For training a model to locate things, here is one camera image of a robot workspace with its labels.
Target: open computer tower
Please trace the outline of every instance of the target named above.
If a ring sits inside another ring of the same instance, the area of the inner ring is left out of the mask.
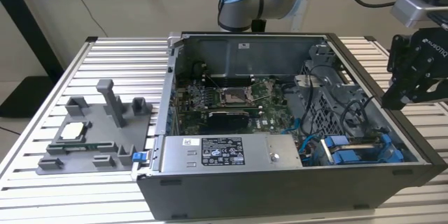
[[[375,208],[445,162],[333,34],[170,37],[137,184],[155,219]]]

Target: motherboard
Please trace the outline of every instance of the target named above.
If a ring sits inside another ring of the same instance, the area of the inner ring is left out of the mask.
[[[294,124],[274,78],[229,82],[206,76],[182,82],[175,93],[181,135],[281,134]]]

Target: barcode sticker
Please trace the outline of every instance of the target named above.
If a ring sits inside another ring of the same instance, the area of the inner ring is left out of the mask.
[[[183,138],[182,145],[198,145],[198,138]]]

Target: warning label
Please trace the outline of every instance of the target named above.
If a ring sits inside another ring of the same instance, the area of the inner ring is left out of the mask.
[[[243,165],[239,137],[202,138],[202,165]]]

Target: aluminum extrusion table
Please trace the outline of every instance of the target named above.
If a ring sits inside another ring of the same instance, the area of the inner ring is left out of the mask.
[[[363,37],[341,37],[382,89],[386,50]],[[151,146],[162,80],[166,69],[166,38],[99,38],[86,42],[47,99],[31,118],[0,164],[0,223],[154,222],[130,172],[38,176],[37,161],[50,143],[66,110],[69,96],[103,103],[94,85],[111,78],[114,94],[123,102],[143,97],[153,104],[146,146]],[[402,109],[429,144],[448,161],[446,106],[413,104]],[[401,190],[375,210],[330,212],[201,223],[433,223],[448,222],[448,170],[425,186]]]

